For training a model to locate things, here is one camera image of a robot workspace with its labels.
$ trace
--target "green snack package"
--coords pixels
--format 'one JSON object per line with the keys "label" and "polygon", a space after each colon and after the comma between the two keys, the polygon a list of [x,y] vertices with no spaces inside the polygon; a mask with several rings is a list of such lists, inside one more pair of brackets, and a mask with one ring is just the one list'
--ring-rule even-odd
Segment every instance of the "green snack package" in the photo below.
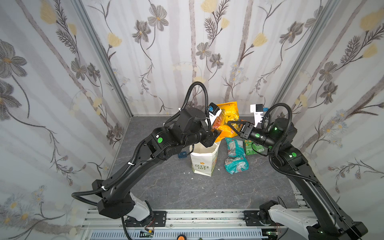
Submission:
{"label": "green snack package", "polygon": [[252,154],[256,154],[257,152],[263,152],[264,151],[263,146],[253,144],[253,148],[257,151],[257,152],[255,152],[255,150],[252,148],[252,143],[253,142],[251,140],[244,140],[245,155],[252,155]]}

